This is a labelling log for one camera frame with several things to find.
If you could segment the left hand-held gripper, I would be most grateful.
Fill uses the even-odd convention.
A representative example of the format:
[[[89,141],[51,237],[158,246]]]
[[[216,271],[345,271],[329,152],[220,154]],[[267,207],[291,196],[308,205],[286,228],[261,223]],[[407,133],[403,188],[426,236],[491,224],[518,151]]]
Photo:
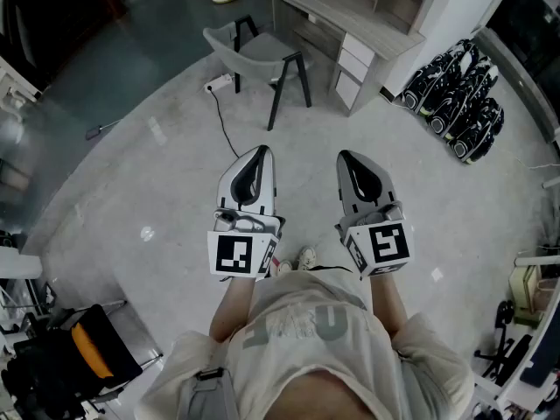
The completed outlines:
[[[259,278],[269,274],[285,224],[285,218],[273,215],[275,197],[274,157],[266,145],[240,156],[224,172],[218,184],[220,208],[214,212],[213,230],[207,233],[213,275]]]

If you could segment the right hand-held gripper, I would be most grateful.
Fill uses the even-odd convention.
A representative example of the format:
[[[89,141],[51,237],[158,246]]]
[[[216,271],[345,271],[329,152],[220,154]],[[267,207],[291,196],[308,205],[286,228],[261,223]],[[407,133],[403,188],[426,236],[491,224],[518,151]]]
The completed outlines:
[[[360,278],[399,270],[414,259],[412,227],[389,174],[372,159],[342,150],[336,162],[344,214],[335,226]]]

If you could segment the grey chair with black legs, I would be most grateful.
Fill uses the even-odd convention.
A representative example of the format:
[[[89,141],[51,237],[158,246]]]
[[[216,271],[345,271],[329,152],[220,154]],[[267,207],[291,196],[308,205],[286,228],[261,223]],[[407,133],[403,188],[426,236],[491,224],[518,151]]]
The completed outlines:
[[[267,130],[274,128],[278,107],[288,80],[298,78],[305,105],[312,105],[307,70],[311,62],[307,51],[281,40],[276,34],[259,32],[250,15],[221,28],[205,28],[202,34],[219,59],[234,73],[234,91],[241,91],[242,78],[258,80],[275,90]]]

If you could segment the person's left forearm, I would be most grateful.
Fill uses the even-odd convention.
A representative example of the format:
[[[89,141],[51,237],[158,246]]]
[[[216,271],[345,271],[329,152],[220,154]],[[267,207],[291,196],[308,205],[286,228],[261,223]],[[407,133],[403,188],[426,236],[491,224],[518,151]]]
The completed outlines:
[[[209,335],[212,339],[224,342],[246,325],[255,285],[254,278],[233,277],[229,281],[210,324]]]

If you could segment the person's right forearm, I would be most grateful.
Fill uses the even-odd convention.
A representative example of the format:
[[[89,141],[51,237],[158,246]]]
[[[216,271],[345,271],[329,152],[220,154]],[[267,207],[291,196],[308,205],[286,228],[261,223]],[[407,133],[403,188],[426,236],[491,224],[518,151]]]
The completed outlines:
[[[390,273],[369,278],[373,314],[393,338],[406,325],[408,316],[395,280]]]

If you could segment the wooden desk with drawers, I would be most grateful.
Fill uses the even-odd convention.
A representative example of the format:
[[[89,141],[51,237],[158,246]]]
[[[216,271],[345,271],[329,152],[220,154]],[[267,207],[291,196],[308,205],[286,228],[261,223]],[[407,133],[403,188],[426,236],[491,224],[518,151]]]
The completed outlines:
[[[274,27],[296,34],[334,63],[329,100],[345,116],[367,105],[386,64],[424,43],[425,0],[272,0]]]

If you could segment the black office chair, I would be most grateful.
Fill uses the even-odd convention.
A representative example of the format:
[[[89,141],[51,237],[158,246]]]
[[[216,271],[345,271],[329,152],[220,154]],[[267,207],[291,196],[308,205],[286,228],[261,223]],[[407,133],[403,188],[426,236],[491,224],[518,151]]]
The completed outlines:
[[[474,358],[490,362],[482,377],[489,377],[499,387],[502,387],[517,369],[532,340],[530,334],[524,334],[518,340],[507,338],[508,325],[512,322],[514,314],[515,306],[512,301],[500,302],[494,322],[495,329],[501,330],[497,351],[491,355],[482,354],[480,350],[473,353]]]

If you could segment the black chair with orange cushion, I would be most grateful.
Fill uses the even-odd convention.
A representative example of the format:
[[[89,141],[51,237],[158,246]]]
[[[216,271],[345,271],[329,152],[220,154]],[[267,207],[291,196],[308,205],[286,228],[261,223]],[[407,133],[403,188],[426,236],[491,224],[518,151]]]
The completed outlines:
[[[84,416],[83,402],[118,393],[143,372],[100,304],[33,320],[31,337],[14,351],[0,372],[4,386],[27,415],[43,410],[51,420]]]

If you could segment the person's beige shirt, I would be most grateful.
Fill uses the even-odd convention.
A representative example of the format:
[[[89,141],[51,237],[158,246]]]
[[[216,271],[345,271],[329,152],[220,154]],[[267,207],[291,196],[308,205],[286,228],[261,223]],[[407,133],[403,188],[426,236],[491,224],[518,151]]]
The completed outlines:
[[[135,418],[459,420],[473,389],[424,315],[391,338],[369,280],[315,267],[255,281],[248,321],[226,341],[179,336]]]

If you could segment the pale green box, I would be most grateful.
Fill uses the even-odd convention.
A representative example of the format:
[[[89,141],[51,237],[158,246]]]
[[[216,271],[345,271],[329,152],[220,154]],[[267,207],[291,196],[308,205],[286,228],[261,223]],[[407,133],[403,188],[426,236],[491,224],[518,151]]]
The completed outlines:
[[[542,314],[535,308],[535,294],[541,278],[539,265],[515,266],[508,281],[514,304],[514,321],[535,328]]]

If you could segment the white table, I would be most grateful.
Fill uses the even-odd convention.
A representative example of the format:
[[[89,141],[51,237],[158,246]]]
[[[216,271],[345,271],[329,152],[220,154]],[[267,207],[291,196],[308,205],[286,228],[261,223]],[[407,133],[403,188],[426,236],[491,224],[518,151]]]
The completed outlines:
[[[0,254],[0,278],[3,279],[37,279],[43,272],[38,256],[20,255],[10,248]]]

